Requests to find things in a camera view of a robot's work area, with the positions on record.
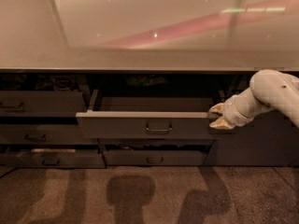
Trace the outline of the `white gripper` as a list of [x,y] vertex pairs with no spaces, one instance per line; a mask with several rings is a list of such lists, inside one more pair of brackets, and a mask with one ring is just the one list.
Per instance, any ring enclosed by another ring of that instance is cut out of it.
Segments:
[[232,130],[250,123],[255,115],[255,100],[249,93],[233,95],[225,103],[218,103],[209,108],[209,113],[221,115],[209,124],[216,130]]

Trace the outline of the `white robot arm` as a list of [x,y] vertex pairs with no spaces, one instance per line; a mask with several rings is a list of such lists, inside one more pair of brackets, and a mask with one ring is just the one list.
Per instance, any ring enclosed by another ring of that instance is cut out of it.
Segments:
[[252,122],[262,113],[277,110],[299,128],[299,78],[275,70],[261,70],[249,87],[209,111],[219,117],[209,124],[217,130],[232,130]]

